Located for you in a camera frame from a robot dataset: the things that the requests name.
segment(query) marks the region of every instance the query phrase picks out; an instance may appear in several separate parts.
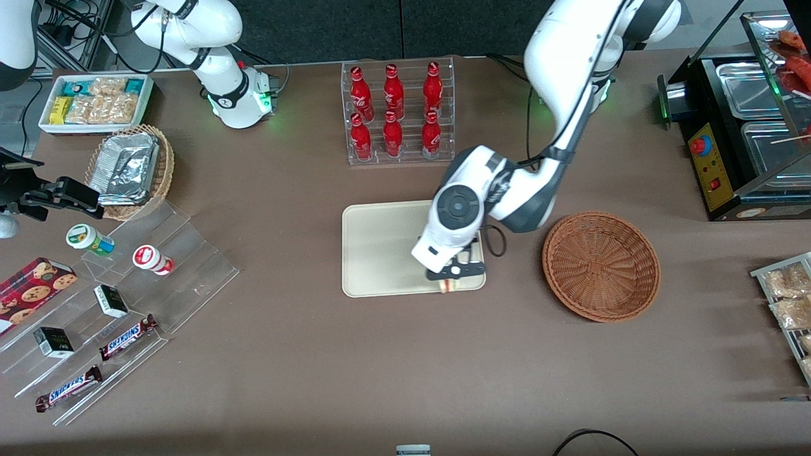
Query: foil pan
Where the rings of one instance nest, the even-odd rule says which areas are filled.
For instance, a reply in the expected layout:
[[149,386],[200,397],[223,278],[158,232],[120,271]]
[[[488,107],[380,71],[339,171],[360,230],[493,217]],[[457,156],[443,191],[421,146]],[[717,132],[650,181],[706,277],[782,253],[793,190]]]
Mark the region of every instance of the foil pan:
[[99,192],[99,204],[144,204],[149,199],[160,148],[160,141],[149,133],[105,140],[89,184]]

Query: red emergency stop button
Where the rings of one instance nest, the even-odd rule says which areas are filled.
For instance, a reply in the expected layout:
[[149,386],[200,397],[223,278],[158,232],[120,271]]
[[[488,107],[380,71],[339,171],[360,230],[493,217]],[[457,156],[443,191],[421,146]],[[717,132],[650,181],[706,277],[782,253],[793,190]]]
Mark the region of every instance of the red emergency stop button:
[[704,157],[706,154],[710,153],[710,150],[712,150],[712,140],[707,135],[702,135],[702,137],[690,142],[690,152],[699,157]]

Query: red cookie box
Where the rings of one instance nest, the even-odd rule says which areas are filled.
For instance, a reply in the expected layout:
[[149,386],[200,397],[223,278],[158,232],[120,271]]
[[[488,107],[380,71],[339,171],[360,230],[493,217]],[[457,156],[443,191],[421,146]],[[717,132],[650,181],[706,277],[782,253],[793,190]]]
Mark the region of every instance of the red cookie box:
[[0,336],[76,282],[73,269],[37,258],[0,283]]

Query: small black box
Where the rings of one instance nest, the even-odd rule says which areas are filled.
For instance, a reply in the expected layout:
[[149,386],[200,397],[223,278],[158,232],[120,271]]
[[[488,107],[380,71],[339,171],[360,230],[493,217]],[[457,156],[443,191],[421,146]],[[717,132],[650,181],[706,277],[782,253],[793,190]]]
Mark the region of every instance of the small black box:
[[41,326],[34,331],[34,338],[45,356],[67,358],[73,355],[71,341],[67,340],[67,334],[62,329]]
[[96,294],[96,301],[101,306],[101,311],[113,318],[123,318],[127,316],[129,309],[127,309],[124,300],[121,299],[121,294],[112,286],[99,285],[93,289]]

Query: yellow snack box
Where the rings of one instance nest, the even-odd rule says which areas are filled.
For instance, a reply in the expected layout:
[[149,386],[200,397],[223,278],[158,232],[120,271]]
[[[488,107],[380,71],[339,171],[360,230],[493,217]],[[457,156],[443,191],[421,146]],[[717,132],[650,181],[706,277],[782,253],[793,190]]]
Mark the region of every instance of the yellow snack box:
[[54,99],[54,107],[51,108],[51,114],[48,117],[48,123],[51,125],[64,125],[65,115],[71,108],[72,102],[72,97],[56,97]]

